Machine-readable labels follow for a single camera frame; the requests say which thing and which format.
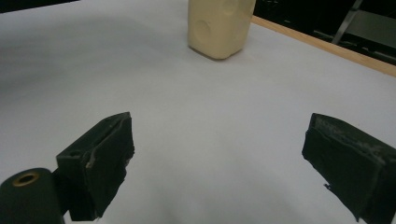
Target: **table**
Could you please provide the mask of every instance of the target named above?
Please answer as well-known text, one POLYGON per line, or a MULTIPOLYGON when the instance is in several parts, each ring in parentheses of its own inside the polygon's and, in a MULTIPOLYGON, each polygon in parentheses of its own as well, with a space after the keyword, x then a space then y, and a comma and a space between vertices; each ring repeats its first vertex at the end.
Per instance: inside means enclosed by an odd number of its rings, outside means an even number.
POLYGON ((131 111, 136 153, 98 223, 355 223, 303 159, 304 134, 315 112, 396 147, 396 78, 256 24, 211 61, 187 46, 187 5, 0 15, 0 181, 54 170, 96 122, 131 111))

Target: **plastic bottle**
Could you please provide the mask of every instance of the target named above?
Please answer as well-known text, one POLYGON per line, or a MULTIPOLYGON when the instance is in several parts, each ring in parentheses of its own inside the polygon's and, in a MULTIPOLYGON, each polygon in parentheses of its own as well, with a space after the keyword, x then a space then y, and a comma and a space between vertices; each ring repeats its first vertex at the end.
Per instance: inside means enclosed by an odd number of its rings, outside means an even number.
POLYGON ((189 0, 189 46, 213 59, 244 47, 256 0, 189 0))

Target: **white table surface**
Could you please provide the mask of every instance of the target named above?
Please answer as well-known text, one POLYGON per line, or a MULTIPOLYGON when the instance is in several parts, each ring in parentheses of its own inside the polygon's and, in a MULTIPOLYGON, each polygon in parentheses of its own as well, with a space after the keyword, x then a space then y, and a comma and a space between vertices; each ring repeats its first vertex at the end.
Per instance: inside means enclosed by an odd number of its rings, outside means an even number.
POLYGON ((396 147, 396 78, 255 24, 211 61, 187 46, 187 6, 0 15, 0 181, 56 169, 91 126, 131 111, 135 156, 98 223, 355 223, 301 155, 305 131, 316 112, 396 147))

